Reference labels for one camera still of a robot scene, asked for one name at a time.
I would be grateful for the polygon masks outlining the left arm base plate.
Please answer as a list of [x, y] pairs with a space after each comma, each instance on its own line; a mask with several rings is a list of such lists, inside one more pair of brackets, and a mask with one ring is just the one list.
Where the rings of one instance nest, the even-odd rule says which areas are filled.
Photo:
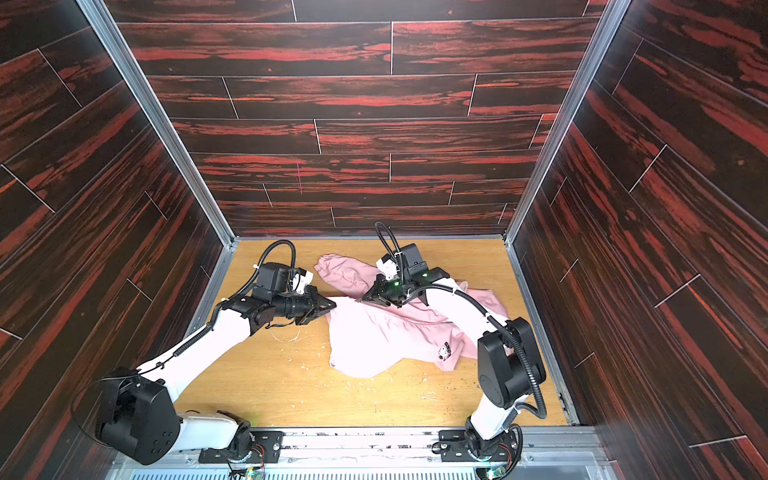
[[265, 463], [279, 461], [285, 433], [280, 430], [255, 430], [240, 432], [224, 449], [203, 449], [198, 457], [200, 464]]

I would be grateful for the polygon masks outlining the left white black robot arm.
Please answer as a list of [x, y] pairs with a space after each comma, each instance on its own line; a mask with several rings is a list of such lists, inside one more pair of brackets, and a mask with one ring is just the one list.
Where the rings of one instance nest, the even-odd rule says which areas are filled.
[[240, 294], [221, 301], [212, 318], [177, 345], [134, 369], [118, 368], [103, 378], [95, 438], [142, 465], [184, 450], [213, 450], [247, 460], [254, 449], [249, 421], [224, 411], [182, 414], [175, 401], [222, 355], [274, 318], [304, 325], [335, 307], [314, 286], [301, 294]]

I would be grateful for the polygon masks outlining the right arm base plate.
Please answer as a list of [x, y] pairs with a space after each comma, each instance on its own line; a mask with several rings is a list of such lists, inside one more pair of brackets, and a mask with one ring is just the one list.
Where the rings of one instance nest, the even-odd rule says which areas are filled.
[[520, 440], [512, 431], [502, 431], [490, 440], [474, 430], [449, 429], [438, 433], [431, 452], [443, 462], [512, 462], [522, 456]]

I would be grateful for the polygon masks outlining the pink zip jacket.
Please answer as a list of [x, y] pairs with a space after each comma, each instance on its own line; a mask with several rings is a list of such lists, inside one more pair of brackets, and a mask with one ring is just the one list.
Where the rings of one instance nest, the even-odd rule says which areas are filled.
[[372, 378], [403, 359], [435, 364], [452, 371], [462, 357], [477, 357], [477, 340], [493, 327], [478, 308], [458, 292], [464, 291], [499, 322], [507, 309], [491, 290], [469, 289], [453, 279], [440, 279], [439, 288], [425, 291], [428, 303], [415, 299], [398, 308], [361, 300], [379, 270], [351, 257], [327, 254], [319, 258], [319, 277], [341, 291], [336, 308], [326, 315], [330, 335], [330, 364], [355, 378]]

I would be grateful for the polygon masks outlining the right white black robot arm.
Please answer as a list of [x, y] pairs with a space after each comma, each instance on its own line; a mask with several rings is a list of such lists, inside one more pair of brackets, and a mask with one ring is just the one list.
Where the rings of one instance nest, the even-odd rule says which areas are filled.
[[534, 330], [525, 319], [510, 320], [493, 312], [439, 268], [414, 280], [379, 274], [362, 300], [398, 308], [418, 300], [475, 342], [483, 397], [465, 424], [467, 448], [475, 457], [488, 456], [502, 443], [521, 412], [538, 419], [547, 417], [541, 389], [546, 368]]

